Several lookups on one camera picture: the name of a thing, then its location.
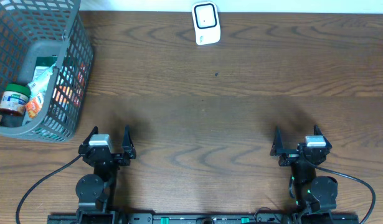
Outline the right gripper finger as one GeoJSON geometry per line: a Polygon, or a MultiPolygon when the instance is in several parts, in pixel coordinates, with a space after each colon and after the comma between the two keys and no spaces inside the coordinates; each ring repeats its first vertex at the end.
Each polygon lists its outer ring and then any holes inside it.
{"type": "Polygon", "coordinates": [[[317,124],[314,125],[313,132],[314,132],[315,136],[322,136],[323,135],[317,124]]]}
{"type": "Polygon", "coordinates": [[[283,141],[281,138],[281,132],[279,127],[277,126],[275,128],[275,136],[272,144],[272,148],[270,151],[270,156],[280,156],[283,154],[284,147],[283,147],[283,141]]]}

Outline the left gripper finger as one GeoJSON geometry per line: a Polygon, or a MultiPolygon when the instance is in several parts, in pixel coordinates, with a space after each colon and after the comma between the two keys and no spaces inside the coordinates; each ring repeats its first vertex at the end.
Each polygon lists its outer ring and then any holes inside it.
{"type": "Polygon", "coordinates": [[[94,126],[92,131],[90,132],[90,134],[86,137],[86,139],[83,141],[82,145],[83,146],[88,146],[89,145],[89,142],[90,142],[90,139],[92,138],[92,136],[94,134],[98,134],[98,127],[97,126],[94,126]]]}
{"type": "Polygon", "coordinates": [[[130,137],[130,126],[125,126],[125,133],[121,144],[122,150],[129,156],[130,159],[136,158],[136,149],[130,137]]]}

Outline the orange tissue pack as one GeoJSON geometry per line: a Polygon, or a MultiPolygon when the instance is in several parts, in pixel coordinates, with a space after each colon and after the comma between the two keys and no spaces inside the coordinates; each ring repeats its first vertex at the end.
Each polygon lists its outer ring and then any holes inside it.
{"type": "Polygon", "coordinates": [[[42,109],[43,104],[44,104],[44,93],[43,92],[36,94],[36,96],[33,97],[33,99],[31,99],[26,104],[26,111],[27,111],[30,119],[34,119],[38,115],[38,113],[42,109]]]}

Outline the mint green wipes packet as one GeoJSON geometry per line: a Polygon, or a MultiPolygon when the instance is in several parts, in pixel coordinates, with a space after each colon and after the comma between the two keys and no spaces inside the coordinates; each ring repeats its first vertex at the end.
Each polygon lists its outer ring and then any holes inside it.
{"type": "Polygon", "coordinates": [[[30,99],[36,96],[36,94],[40,92],[46,92],[49,80],[51,76],[53,75],[53,69],[55,65],[51,66],[50,68],[46,69],[44,73],[39,76],[37,79],[31,81],[27,84],[27,87],[30,89],[30,99]]]}

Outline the green 3M gloves package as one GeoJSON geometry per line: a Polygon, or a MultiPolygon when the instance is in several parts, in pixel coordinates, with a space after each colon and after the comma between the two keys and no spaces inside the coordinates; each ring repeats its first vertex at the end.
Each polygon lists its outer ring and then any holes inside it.
{"type": "Polygon", "coordinates": [[[48,56],[48,57],[37,57],[32,80],[37,79],[39,76],[41,76],[44,73],[46,69],[55,65],[56,61],[57,61],[56,55],[48,56]]]}

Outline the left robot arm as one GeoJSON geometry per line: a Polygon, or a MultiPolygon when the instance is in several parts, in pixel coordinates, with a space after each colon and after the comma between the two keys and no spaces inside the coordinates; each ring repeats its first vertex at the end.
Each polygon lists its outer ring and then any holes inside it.
{"type": "Polygon", "coordinates": [[[78,209],[76,223],[128,223],[128,217],[113,207],[117,174],[136,158],[136,149],[125,126],[121,152],[114,153],[111,138],[100,134],[95,126],[81,143],[79,155],[93,173],[80,178],[76,184],[78,209]]]}

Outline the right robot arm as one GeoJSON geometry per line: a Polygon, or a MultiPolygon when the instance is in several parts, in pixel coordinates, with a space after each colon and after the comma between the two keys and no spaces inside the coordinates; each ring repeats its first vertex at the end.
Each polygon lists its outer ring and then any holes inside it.
{"type": "Polygon", "coordinates": [[[313,223],[336,208],[338,182],[329,176],[317,176],[317,166],[326,160],[332,145],[317,125],[295,149],[283,145],[279,128],[270,155],[279,158],[278,165],[291,167],[290,196],[296,199],[296,211],[290,215],[293,223],[313,223]]]}

